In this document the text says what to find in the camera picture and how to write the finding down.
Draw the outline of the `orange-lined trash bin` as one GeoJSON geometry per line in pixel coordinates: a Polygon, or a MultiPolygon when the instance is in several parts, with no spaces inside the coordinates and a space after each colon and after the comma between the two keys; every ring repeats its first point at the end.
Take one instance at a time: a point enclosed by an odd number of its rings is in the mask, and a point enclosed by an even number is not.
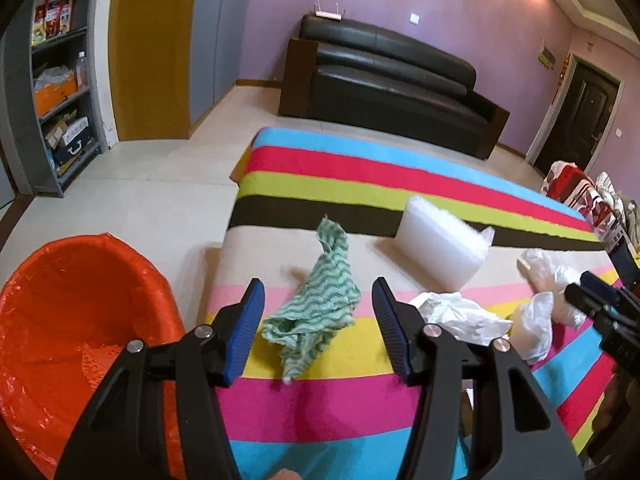
{"type": "Polygon", "coordinates": [[[111,234],[45,244],[1,292],[1,415],[52,478],[77,419],[133,339],[184,334],[166,278],[111,234]]]}

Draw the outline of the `grey wardrobe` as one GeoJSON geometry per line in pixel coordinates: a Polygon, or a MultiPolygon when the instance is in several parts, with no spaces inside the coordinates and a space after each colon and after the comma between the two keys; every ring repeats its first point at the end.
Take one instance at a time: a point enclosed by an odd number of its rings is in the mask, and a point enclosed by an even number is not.
{"type": "Polygon", "coordinates": [[[194,0],[189,84],[194,124],[239,78],[249,1],[194,0]]]}

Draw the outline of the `dark entrance door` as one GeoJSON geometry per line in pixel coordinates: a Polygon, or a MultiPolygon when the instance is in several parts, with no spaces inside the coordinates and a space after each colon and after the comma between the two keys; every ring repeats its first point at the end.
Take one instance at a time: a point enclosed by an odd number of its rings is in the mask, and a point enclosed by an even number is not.
{"type": "Polygon", "coordinates": [[[611,117],[618,84],[578,62],[567,95],[534,167],[546,174],[554,162],[585,170],[611,117]]]}

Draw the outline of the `white paper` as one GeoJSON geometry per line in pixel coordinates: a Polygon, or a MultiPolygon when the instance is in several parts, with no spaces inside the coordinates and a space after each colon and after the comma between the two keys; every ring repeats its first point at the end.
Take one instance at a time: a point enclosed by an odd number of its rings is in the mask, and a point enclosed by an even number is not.
{"type": "Polygon", "coordinates": [[[460,292],[436,294],[421,292],[409,301],[425,322],[437,324],[457,340],[488,346],[494,339],[506,336],[512,322],[464,298],[460,292]]]}

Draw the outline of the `colourful striped rug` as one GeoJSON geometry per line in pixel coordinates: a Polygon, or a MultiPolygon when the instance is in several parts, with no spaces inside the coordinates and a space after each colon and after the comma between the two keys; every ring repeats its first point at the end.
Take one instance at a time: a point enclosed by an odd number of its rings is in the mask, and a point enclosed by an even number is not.
{"type": "Polygon", "coordinates": [[[576,211],[536,191],[403,148],[280,128],[260,130],[239,163],[239,193],[221,248],[208,310],[234,304],[246,285],[265,285],[267,313],[299,289],[320,256],[323,219],[346,231],[361,298],[341,330],[301,378],[281,380],[279,350],[257,339],[244,373],[218,400],[232,452],[245,479],[280,469],[306,479],[391,479],[405,452],[419,390],[405,386],[386,356],[371,304],[385,278],[408,301],[436,283],[395,247],[413,195],[477,229],[496,232],[488,258],[462,295],[500,316],[533,289],[516,262],[524,250],[608,283],[618,276],[576,211]]]}

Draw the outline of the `black leather sofa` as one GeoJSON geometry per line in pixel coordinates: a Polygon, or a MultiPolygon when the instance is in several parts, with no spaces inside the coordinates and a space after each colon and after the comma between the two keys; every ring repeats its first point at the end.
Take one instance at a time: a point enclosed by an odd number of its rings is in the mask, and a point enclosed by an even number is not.
{"type": "Polygon", "coordinates": [[[279,113],[381,131],[486,159],[509,112],[462,58],[399,32],[306,14],[288,43],[279,113]]]}

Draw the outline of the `orange box on shelf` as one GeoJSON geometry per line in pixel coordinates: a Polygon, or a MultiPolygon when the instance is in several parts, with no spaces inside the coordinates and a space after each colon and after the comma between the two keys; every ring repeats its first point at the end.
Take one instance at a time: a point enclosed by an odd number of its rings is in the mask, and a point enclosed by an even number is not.
{"type": "Polygon", "coordinates": [[[40,90],[36,90],[34,98],[37,117],[40,118],[47,115],[50,110],[53,110],[76,92],[77,84],[73,74],[69,74],[59,84],[51,82],[40,90]]]}

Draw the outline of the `white router on sofa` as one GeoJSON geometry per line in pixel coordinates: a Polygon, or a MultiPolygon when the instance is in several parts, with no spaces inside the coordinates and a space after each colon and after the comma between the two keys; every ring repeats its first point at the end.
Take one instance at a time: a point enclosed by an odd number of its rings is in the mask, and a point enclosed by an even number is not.
{"type": "Polygon", "coordinates": [[[345,13],[341,11],[340,5],[335,3],[334,10],[323,10],[319,0],[314,2],[314,15],[318,18],[325,18],[326,20],[341,21],[345,13]]]}

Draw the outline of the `red white blanket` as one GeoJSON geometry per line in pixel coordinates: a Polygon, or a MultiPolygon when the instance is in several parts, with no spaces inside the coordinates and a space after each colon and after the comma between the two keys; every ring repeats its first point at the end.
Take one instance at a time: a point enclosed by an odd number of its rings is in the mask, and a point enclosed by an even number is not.
{"type": "Polygon", "coordinates": [[[540,192],[581,214],[607,250],[624,242],[631,257],[639,255],[639,204],[616,191],[601,172],[594,180],[572,162],[551,165],[540,192]]]}

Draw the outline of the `red snack bag on shelf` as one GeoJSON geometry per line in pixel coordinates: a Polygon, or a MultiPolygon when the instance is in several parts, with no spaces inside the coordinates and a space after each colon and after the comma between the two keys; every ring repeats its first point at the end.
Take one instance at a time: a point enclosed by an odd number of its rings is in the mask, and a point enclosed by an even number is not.
{"type": "Polygon", "coordinates": [[[72,27],[73,0],[36,0],[32,46],[67,34],[72,27]]]}

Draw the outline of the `grey bookshelf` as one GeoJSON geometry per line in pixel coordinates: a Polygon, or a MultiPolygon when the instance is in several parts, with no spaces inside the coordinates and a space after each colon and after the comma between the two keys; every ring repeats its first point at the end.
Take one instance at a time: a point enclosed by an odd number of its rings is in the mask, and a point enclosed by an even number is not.
{"type": "Polygon", "coordinates": [[[1,146],[18,192],[63,196],[106,148],[92,62],[96,0],[73,0],[70,31],[33,47],[35,6],[24,0],[1,37],[1,146]],[[35,91],[69,74],[77,92],[38,118],[35,91]]]}

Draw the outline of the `white plastic bag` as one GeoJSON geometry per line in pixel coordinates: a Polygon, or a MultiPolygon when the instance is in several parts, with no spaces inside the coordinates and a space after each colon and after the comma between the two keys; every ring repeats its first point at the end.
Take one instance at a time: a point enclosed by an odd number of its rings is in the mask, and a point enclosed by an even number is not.
{"type": "Polygon", "coordinates": [[[518,258],[518,270],[534,291],[526,304],[511,314],[510,343],[527,363],[544,360],[551,351],[553,324],[579,330],[586,316],[564,297],[569,284],[578,284],[580,275],[571,266],[556,263],[542,249],[526,249],[518,258]]]}

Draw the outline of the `green patterned cloth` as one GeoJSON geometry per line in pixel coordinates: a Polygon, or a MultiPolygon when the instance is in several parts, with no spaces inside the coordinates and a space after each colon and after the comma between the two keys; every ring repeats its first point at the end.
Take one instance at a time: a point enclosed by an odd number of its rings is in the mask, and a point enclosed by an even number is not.
{"type": "Polygon", "coordinates": [[[295,295],[262,323],[262,338],[280,347],[282,382],[303,375],[337,333],[354,324],[361,292],[348,261],[347,234],[339,223],[321,220],[322,254],[295,295]]]}

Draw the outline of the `white foam packing block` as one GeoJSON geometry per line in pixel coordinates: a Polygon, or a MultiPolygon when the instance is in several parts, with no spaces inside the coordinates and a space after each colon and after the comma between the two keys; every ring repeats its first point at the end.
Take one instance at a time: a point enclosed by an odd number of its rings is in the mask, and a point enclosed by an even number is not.
{"type": "Polygon", "coordinates": [[[424,197],[413,195],[402,213],[394,242],[443,292],[457,292],[485,263],[496,231],[481,231],[424,197]]]}

